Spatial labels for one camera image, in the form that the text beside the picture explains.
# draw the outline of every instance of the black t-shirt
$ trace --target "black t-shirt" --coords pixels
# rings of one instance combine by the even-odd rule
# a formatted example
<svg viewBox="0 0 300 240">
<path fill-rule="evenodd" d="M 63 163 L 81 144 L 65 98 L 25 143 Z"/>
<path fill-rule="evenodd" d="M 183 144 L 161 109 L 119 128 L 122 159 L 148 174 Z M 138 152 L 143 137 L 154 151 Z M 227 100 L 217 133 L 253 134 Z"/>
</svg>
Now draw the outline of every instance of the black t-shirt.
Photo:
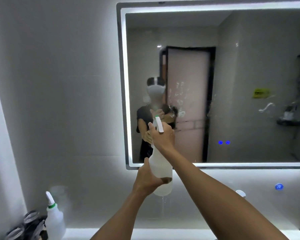
<svg viewBox="0 0 300 240">
<path fill-rule="evenodd" d="M 139 108 L 136 112 L 136 119 L 137 121 L 139 119 L 143 119 L 145 124 L 147 125 L 147 130 L 149 130 L 149 126 L 148 126 L 148 123 L 149 122 L 153 122 L 153 117 L 152 117 L 152 113 L 150 112 L 150 109 L 151 107 L 149 105 L 146 105 L 146 106 L 142 106 L 141 108 Z M 167 104 L 164 104 L 162 105 L 162 108 L 160 108 L 163 110 L 164 114 L 168 114 L 168 113 L 171 113 L 173 112 L 172 109 L 170 109 L 170 107 L 167 105 Z M 169 124 L 173 129 L 175 128 L 175 122 L 173 123 L 170 123 Z M 139 131 L 139 127 L 137 126 L 136 127 L 136 131 L 138 133 L 140 133 Z M 142 140 L 141 142 L 141 148 L 140 148 L 140 158 L 139 160 L 141 162 L 144 162 L 145 158 L 146 157 L 150 157 L 152 155 L 152 147 L 151 147 L 151 144 L 149 144 L 148 142 Z"/>
</svg>

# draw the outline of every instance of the white vr headset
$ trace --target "white vr headset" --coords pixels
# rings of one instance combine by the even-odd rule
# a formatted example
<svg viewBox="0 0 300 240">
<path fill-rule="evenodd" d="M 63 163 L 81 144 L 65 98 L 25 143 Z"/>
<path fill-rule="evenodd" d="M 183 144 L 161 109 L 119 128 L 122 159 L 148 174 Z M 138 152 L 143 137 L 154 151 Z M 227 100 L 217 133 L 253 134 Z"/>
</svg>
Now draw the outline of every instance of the white vr headset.
<svg viewBox="0 0 300 240">
<path fill-rule="evenodd" d="M 154 77 L 154 85 L 147 86 L 147 92 L 149 95 L 161 94 L 163 95 L 166 90 L 166 85 L 158 85 L 158 78 Z"/>
</svg>

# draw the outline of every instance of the white countertop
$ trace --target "white countertop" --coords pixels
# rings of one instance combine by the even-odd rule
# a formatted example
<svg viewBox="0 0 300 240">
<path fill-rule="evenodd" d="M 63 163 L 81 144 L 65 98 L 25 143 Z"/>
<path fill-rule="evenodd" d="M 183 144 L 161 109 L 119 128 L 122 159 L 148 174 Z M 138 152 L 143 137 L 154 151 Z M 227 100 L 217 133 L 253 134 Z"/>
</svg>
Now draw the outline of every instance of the white countertop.
<svg viewBox="0 0 300 240">
<path fill-rule="evenodd" d="M 89 240 L 98 228 L 68 228 L 63 240 Z M 282 230 L 290 240 L 300 240 L 299 230 Z M 131 240 L 215 240 L 211 230 L 204 229 L 134 229 Z"/>
</svg>

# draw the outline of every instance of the blue touch button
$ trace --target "blue touch button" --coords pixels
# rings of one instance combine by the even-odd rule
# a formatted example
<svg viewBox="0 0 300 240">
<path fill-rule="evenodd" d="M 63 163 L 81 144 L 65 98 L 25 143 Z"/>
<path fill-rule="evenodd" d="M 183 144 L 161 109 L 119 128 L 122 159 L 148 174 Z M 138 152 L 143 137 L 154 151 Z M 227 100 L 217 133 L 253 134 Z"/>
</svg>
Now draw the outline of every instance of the blue touch button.
<svg viewBox="0 0 300 240">
<path fill-rule="evenodd" d="M 275 189 L 276 189 L 276 190 L 283 190 L 283 189 L 284 189 L 284 186 L 283 186 L 283 184 L 276 184 L 276 185 L 275 185 Z"/>
</svg>

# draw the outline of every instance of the white spray bottle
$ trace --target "white spray bottle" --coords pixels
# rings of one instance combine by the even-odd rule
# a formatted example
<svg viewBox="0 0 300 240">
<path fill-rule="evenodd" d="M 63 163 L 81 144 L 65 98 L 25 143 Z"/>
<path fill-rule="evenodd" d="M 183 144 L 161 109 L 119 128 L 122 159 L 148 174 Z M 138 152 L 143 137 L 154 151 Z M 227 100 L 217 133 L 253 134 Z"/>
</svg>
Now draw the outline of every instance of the white spray bottle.
<svg viewBox="0 0 300 240">
<path fill-rule="evenodd" d="M 48 217 L 45 221 L 49 240 L 61 240 L 66 233 L 66 225 L 63 213 L 58 209 L 50 192 L 46 191 L 49 204 L 47 208 Z"/>
<path fill-rule="evenodd" d="M 156 116 L 154 121 L 156 123 L 157 130 L 163 133 L 164 128 L 162 126 L 160 117 Z M 152 173 L 157 178 L 165 178 L 165 177 L 172 178 L 171 164 L 167 161 L 167 159 L 164 158 L 164 156 L 162 156 L 162 154 L 155 146 L 153 147 L 152 155 L 149 158 L 149 165 Z M 168 184 L 163 184 L 159 186 L 153 193 L 158 196 L 166 196 L 170 194 L 171 191 L 172 191 L 172 181 Z"/>
</svg>

